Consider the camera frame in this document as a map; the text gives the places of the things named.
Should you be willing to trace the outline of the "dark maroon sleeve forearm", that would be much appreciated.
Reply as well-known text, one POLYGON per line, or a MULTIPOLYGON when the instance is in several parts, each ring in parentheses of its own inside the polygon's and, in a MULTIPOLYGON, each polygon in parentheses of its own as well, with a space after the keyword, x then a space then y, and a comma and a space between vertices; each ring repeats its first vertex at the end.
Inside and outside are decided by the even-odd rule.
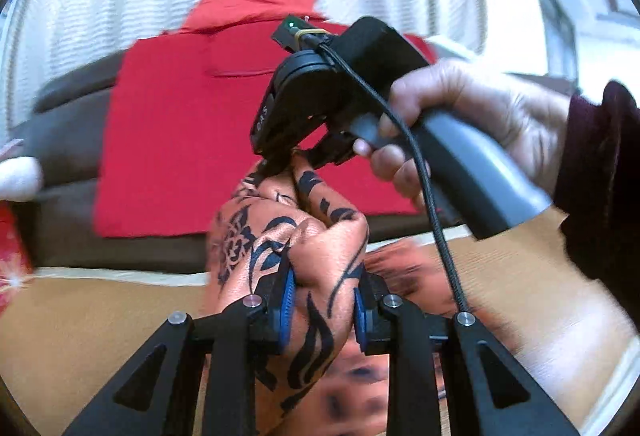
POLYGON ((608 82, 602 103, 574 96, 554 193, 568 257, 639 321, 639 108, 608 82))

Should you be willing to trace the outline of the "person's right hand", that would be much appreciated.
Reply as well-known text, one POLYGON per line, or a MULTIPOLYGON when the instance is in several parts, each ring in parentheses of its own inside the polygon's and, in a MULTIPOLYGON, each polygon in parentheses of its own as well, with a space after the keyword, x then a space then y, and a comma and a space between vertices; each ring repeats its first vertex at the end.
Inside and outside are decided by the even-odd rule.
POLYGON ((396 80, 388 104, 409 125, 428 108, 452 111, 499 143, 557 208, 570 209, 558 183, 570 97, 460 59, 442 59, 396 80))

